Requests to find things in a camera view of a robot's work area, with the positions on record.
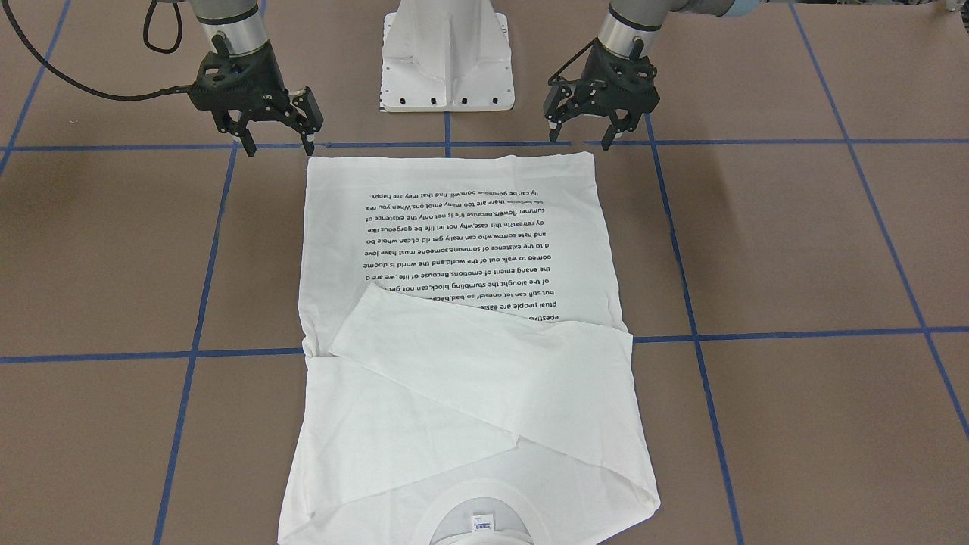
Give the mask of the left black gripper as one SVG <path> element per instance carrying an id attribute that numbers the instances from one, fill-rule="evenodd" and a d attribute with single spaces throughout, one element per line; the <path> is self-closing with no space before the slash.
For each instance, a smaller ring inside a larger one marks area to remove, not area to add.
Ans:
<path id="1" fill-rule="evenodd" d="M 548 139 L 557 142 L 562 125 L 579 115 L 608 117 L 601 148 L 608 151 L 615 139 L 636 130 L 644 114 L 659 103 L 654 79 L 657 69 L 645 54 L 643 38 L 634 38 L 632 51 L 623 58 L 598 39 L 590 42 L 584 72 L 574 82 L 548 80 L 544 118 L 550 125 Z"/>

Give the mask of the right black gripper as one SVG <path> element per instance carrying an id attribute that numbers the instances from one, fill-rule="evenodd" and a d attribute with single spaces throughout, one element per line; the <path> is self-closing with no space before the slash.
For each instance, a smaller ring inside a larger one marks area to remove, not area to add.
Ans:
<path id="1" fill-rule="evenodd" d="M 276 55 L 270 42 L 245 55 L 229 55 L 226 38 L 212 38 L 215 52 L 201 62 L 190 86 L 191 103 L 200 111 L 211 111 L 218 127 L 230 134 L 253 157 L 257 146 L 247 127 L 250 120 L 272 120 L 300 134 L 307 156 L 315 151 L 314 138 L 324 117 L 309 86 L 289 94 L 283 84 Z M 238 111 L 233 118 L 231 111 Z"/>

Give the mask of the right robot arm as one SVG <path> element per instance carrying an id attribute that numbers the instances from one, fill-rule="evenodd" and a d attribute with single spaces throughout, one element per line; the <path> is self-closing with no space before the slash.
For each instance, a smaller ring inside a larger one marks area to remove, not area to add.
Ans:
<path id="1" fill-rule="evenodd" d="M 322 128 L 322 113 L 311 89 L 290 93 L 284 86 L 256 1 L 192 1 L 197 21 L 207 36 L 191 103 L 212 114 L 216 128 L 242 144 L 246 155 L 257 146 L 249 122 L 276 121 L 300 134 L 306 155 Z"/>

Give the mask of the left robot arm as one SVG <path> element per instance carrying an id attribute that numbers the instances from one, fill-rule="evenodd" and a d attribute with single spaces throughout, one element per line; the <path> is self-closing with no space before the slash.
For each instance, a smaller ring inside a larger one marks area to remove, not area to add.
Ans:
<path id="1" fill-rule="evenodd" d="M 544 118 L 556 142 L 562 126 L 581 115 L 609 121 L 601 139 L 608 151 L 615 139 L 636 130 L 640 118 L 658 106 L 657 69 L 647 52 L 669 14 L 740 17 L 758 1 L 612 1 L 592 40 L 549 79 Z"/>

